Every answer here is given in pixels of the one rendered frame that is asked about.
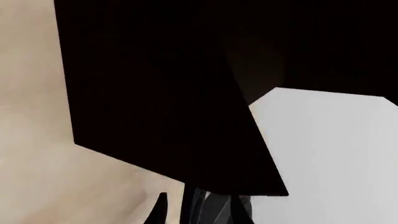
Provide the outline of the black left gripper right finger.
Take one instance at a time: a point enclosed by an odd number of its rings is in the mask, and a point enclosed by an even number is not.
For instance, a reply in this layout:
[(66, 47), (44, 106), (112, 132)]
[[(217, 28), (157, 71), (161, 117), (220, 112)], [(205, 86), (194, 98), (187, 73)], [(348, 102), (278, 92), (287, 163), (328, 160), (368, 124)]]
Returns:
[(238, 195), (232, 195), (230, 201), (233, 224), (254, 224)]

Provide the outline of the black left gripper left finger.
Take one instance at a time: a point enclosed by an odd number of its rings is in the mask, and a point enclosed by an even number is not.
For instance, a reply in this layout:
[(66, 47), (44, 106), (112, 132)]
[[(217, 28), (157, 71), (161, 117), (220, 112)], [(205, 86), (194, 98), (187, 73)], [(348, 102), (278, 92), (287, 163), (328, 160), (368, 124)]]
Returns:
[(168, 211), (167, 193), (159, 194), (157, 201), (151, 210), (149, 216), (145, 220), (145, 224), (166, 224)]

